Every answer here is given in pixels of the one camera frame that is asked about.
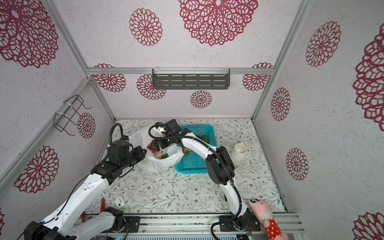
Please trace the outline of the lime green fruit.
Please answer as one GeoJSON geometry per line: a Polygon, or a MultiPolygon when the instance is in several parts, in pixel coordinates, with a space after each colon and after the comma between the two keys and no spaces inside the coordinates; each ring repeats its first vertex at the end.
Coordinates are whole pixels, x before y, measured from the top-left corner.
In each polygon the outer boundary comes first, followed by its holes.
{"type": "Polygon", "coordinates": [[[168,157],[169,157],[168,154],[164,154],[164,155],[162,155],[161,160],[162,160],[162,159],[166,159],[166,158],[168,158],[168,157]]]}

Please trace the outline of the cream pear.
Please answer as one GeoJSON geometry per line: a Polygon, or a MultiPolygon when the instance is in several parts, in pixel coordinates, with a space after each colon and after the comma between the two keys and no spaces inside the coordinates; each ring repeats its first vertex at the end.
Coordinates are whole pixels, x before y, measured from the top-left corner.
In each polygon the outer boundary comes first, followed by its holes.
{"type": "Polygon", "coordinates": [[[162,153],[154,154],[154,158],[157,160],[161,160],[162,155],[163,155],[162,153]]]}

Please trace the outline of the white plastic bag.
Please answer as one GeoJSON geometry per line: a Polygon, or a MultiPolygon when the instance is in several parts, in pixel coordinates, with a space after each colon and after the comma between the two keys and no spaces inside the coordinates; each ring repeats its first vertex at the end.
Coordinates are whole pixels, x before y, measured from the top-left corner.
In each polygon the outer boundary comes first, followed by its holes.
{"type": "Polygon", "coordinates": [[[140,146],[147,150],[145,158],[138,163],[139,169],[144,173],[161,174],[168,171],[184,156],[184,152],[177,144],[171,144],[169,147],[160,147],[159,151],[151,152],[147,146],[152,142],[152,138],[148,134],[149,126],[142,128],[128,135],[129,142],[133,147],[140,146]]]}

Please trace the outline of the red dragon fruit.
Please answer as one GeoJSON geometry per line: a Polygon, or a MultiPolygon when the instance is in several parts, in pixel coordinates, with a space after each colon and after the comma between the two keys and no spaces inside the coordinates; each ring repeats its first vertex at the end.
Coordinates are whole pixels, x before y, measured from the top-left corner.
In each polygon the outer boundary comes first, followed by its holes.
{"type": "Polygon", "coordinates": [[[156,141],[152,141],[147,145],[147,149],[152,153],[159,152],[161,150],[159,143],[156,141]]]}

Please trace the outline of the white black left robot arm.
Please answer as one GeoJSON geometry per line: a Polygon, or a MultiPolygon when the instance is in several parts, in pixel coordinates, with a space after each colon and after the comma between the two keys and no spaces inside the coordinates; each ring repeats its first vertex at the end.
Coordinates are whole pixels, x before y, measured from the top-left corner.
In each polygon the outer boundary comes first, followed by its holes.
{"type": "Polygon", "coordinates": [[[146,153],[142,147],[134,147],[124,134],[117,141],[110,140],[105,158],[79,181],[67,200],[41,222],[31,222],[20,237],[25,240],[90,240],[107,230],[124,231],[127,225],[124,214],[113,207],[105,208],[78,226],[75,223],[97,196],[117,178],[123,177],[124,169],[134,167],[146,153]]]}

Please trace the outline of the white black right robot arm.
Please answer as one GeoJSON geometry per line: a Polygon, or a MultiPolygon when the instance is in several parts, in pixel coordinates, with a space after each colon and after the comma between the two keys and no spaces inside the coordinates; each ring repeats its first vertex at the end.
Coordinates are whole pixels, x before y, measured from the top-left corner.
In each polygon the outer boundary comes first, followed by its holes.
{"type": "Polygon", "coordinates": [[[171,144],[178,144],[190,149],[205,159],[211,180],[220,186],[230,205],[232,222],[238,229],[247,227],[251,211],[244,203],[235,181],[235,166],[225,147],[212,146],[197,137],[191,130],[181,128],[175,119],[167,123],[157,122],[149,127],[148,135],[153,139],[153,150],[163,149],[171,144]]]}

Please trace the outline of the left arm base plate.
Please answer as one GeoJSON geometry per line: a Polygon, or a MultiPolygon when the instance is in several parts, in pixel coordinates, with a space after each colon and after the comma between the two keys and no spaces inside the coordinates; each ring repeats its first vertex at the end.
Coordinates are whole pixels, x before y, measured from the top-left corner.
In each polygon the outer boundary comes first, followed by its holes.
{"type": "Polygon", "coordinates": [[[137,233],[141,218],[138,216],[118,217],[113,226],[104,233],[137,233]]]}

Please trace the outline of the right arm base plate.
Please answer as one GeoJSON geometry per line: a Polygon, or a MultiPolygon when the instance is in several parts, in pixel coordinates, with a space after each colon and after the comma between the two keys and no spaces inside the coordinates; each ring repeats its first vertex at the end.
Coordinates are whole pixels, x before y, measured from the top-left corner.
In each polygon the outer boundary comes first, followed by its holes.
{"type": "Polygon", "coordinates": [[[259,232],[261,225],[258,219],[251,215],[249,220],[233,220],[220,224],[221,232],[259,232]]]}

